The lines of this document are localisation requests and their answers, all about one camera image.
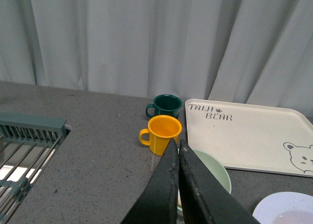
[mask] green mug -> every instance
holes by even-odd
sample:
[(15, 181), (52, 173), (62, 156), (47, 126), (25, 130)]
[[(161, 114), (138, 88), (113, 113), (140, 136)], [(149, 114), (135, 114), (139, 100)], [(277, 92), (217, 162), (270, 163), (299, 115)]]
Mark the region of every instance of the green mug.
[[(147, 105), (146, 115), (149, 118), (152, 118), (156, 115), (169, 115), (177, 119), (181, 107), (182, 102), (178, 97), (170, 94), (162, 94), (154, 98), (153, 104)], [(149, 108), (155, 109), (153, 115), (148, 113)]]

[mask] bear face print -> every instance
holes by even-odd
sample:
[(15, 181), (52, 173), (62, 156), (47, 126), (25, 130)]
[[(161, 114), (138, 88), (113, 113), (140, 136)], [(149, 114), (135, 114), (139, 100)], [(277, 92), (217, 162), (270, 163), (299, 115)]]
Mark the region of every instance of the bear face print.
[(310, 147), (297, 147), (290, 142), (285, 142), (284, 147), (290, 153), (291, 163), (303, 173), (313, 173), (313, 145)]

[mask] plate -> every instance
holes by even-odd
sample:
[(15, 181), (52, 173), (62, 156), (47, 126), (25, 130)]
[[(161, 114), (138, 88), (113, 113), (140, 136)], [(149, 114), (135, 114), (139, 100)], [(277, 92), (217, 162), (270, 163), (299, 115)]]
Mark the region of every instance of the plate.
[[(210, 170), (210, 172), (214, 175), (214, 177), (220, 182), (220, 184), (225, 188), (226, 191), (231, 193), (231, 181), (228, 175), (228, 172), (224, 168), (224, 166), (213, 156), (209, 155), (206, 152), (202, 152), (199, 150), (193, 150), (195, 154), (199, 157), (199, 159), (203, 162), (203, 164)], [(182, 215), (182, 208), (180, 197), (178, 200), (177, 206), (178, 214)]]
[(261, 200), (253, 216), (261, 224), (313, 224), (313, 196), (275, 193)]

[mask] mug handle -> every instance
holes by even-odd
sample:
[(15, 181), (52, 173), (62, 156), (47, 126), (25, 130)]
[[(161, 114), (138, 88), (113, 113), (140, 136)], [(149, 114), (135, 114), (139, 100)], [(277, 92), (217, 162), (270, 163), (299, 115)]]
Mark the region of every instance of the mug handle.
[(149, 141), (142, 139), (142, 136), (143, 136), (144, 134), (149, 134), (149, 133), (150, 133), (149, 129), (140, 130), (140, 132), (139, 132), (139, 141), (140, 141), (143, 145), (149, 146)]
[(155, 108), (154, 104), (148, 104), (147, 107), (146, 107), (146, 115), (147, 115), (147, 117), (152, 118), (152, 117), (154, 117), (154, 115), (150, 115), (148, 113), (148, 109), (149, 108)]

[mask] light green bowl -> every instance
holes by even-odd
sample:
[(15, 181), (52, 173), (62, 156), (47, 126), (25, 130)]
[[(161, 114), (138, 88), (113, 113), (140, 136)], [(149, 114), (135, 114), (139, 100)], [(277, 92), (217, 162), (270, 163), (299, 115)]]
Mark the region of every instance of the light green bowl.
[[(210, 172), (214, 175), (214, 177), (220, 182), (220, 184), (225, 188), (226, 191), (231, 193), (231, 181), (228, 175), (228, 172), (224, 168), (224, 166), (213, 156), (209, 155), (208, 153), (193, 150), (199, 159), (203, 162), (203, 164), (210, 170)], [(177, 205), (177, 212), (179, 215), (182, 216), (182, 208), (181, 205), (178, 203)]]

